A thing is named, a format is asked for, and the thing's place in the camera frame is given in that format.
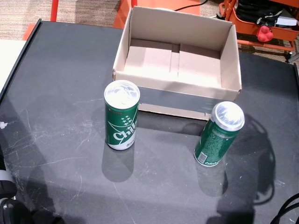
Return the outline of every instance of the floor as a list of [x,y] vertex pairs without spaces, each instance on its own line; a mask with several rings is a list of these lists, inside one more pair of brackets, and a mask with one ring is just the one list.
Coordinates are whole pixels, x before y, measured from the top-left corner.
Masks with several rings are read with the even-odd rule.
[[[57,21],[112,27],[120,0],[59,0]],[[222,0],[209,0],[200,8],[202,16],[214,16]],[[0,39],[21,40],[30,23],[50,20],[51,0],[0,0]],[[289,43],[274,40],[275,43]],[[241,51],[285,61],[284,52],[239,46]],[[299,39],[296,52],[299,51]]]

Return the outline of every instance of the black table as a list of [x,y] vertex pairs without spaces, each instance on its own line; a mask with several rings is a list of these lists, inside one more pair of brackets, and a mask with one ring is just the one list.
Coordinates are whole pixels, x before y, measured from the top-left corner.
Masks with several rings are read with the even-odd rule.
[[246,125],[223,161],[205,168],[193,157],[200,120],[140,112],[129,150],[104,143],[103,91],[120,36],[40,23],[0,105],[8,122],[0,146],[17,199],[40,223],[50,216],[70,224],[269,223],[299,190],[294,67],[240,53],[237,103]]

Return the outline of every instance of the aluminum can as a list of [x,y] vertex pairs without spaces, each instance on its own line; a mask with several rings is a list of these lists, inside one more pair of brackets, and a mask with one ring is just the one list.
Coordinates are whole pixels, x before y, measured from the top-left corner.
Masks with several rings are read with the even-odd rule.
[[127,80],[116,80],[104,91],[106,143],[124,150],[133,145],[137,127],[140,91]]
[[194,150],[196,161],[207,167],[217,165],[244,123],[244,113],[237,104],[216,104]]

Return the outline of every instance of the open box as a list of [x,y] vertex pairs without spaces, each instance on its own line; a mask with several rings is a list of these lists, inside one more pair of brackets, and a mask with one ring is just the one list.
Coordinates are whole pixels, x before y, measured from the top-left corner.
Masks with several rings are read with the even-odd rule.
[[139,110],[209,119],[242,88],[235,26],[231,22],[163,9],[130,10],[113,79],[135,83]]

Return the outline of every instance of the silver can top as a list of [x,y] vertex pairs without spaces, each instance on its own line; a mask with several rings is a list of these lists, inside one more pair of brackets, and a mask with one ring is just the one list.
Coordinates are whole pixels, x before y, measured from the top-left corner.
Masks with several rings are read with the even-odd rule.
[[138,103],[140,91],[137,85],[130,81],[116,80],[105,88],[104,98],[114,108],[128,109]]
[[230,132],[240,130],[245,123],[243,110],[230,101],[216,104],[212,110],[211,119],[219,127]]

